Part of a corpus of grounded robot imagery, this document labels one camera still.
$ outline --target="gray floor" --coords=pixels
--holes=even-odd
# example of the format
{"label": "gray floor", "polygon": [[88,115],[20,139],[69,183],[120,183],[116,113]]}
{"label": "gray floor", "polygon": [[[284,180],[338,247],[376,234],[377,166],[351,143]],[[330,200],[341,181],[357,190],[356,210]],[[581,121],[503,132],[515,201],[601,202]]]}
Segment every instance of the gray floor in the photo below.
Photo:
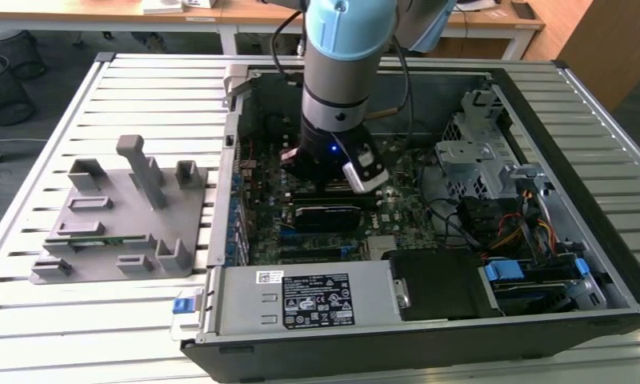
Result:
{"label": "gray floor", "polygon": [[[162,34],[170,54],[220,54],[220,40],[214,34]],[[0,138],[48,138],[85,76],[94,55],[100,51],[145,53],[145,48],[128,33],[114,33],[114,40],[104,40],[101,33],[82,34],[85,43],[72,45],[66,32],[34,32],[38,51],[48,65],[48,73],[24,83],[37,105],[38,113],[25,123],[0,127]],[[241,53],[256,53],[250,42],[240,42]],[[640,84],[631,92],[615,118],[640,144]],[[0,163],[0,219],[17,193],[44,143],[0,143],[4,161]]]}

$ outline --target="slotted metal platform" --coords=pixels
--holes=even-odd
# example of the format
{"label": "slotted metal platform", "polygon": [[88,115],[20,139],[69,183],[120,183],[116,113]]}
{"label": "slotted metal platform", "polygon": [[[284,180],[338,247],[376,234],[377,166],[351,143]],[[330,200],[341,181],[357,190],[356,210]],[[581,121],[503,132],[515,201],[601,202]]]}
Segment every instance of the slotted metal platform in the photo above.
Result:
{"label": "slotted metal platform", "polygon": [[[420,66],[501,66],[524,92],[640,261],[640,150],[568,70],[537,62],[413,60]],[[118,54],[96,62],[0,225],[0,382],[213,382],[170,339],[172,300],[205,281],[212,204],[226,124],[222,76],[256,57]],[[301,65],[289,60],[285,64]],[[397,66],[385,60],[385,66]],[[186,278],[34,286],[40,246],[72,186],[76,158],[126,168],[116,139],[141,134],[160,166],[193,159],[208,173],[194,274]],[[527,141],[515,131],[520,147]],[[545,359],[294,382],[640,382],[640,330]]]}

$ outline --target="motherboard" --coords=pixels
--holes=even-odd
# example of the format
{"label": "motherboard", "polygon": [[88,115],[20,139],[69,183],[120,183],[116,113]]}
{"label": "motherboard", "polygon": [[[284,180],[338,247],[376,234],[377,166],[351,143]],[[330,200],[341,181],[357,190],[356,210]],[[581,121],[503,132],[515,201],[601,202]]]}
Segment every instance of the motherboard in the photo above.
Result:
{"label": "motherboard", "polygon": [[[381,141],[381,150],[395,148],[395,141]],[[389,250],[437,247],[440,234],[419,193],[424,150],[405,151],[388,183],[355,194],[347,181],[318,186],[288,174],[280,167],[288,146],[254,139],[242,145],[249,265],[379,260]]]}

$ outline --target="black mesh trash can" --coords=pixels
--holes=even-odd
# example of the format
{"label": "black mesh trash can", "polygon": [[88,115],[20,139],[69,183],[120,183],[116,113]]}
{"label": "black mesh trash can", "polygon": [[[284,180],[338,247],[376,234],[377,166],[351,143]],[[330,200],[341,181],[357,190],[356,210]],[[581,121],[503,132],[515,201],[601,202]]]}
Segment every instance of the black mesh trash can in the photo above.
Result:
{"label": "black mesh trash can", "polygon": [[0,56],[0,126],[12,126],[34,112],[24,87],[9,72],[9,60]]}
{"label": "black mesh trash can", "polygon": [[8,58],[12,73],[20,79],[37,78],[45,72],[34,38],[26,30],[0,30],[0,56]]}

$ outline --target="table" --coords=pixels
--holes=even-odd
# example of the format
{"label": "table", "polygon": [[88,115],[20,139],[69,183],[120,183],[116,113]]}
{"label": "table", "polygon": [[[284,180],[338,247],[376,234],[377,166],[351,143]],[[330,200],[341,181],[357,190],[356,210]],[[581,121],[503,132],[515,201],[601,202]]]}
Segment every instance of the table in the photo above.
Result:
{"label": "table", "polygon": [[[413,59],[421,66],[507,69],[640,261],[640,149],[568,70],[545,62]],[[122,134],[145,137],[160,166],[194,159],[209,167],[198,244],[206,246],[226,126],[222,76],[254,56],[118,54],[96,62],[0,223],[0,382],[209,384],[170,339],[172,300],[205,282],[205,256],[186,278],[33,286],[29,268],[72,186],[76,158],[106,169]],[[300,66],[300,60],[282,60]],[[395,58],[383,65],[399,68]],[[527,140],[512,129],[529,160]],[[322,382],[640,382],[640,330],[587,342],[552,358],[322,378]]]}
{"label": "table", "polygon": [[[220,0],[216,8],[185,8],[181,14],[141,14],[140,0],[9,0],[0,2],[0,28],[25,30],[108,30],[149,32],[217,32],[222,53],[237,54],[237,33],[270,34],[290,10],[256,0]],[[286,33],[300,33],[300,21]],[[444,37],[509,39],[503,59],[520,59],[540,20],[516,17],[508,0],[499,8],[453,14]]]}
{"label": "table", "polygon": [[[281,6],[265,5],[254,0],[228,0],[222,3],[218,33],[226,54],[237,52],[234,35],[237,33],[272,34],[277,26],[290,16],[292,11]],[[503,60],[519,60],[531,43],[533,33],[544,27],[540,20],[517,18],[508,0],[491,10],[453,13],[444,29],[445,38],[503,38],[509,45]],[[301,32],[301,18],[285,29],[288,34]]]}

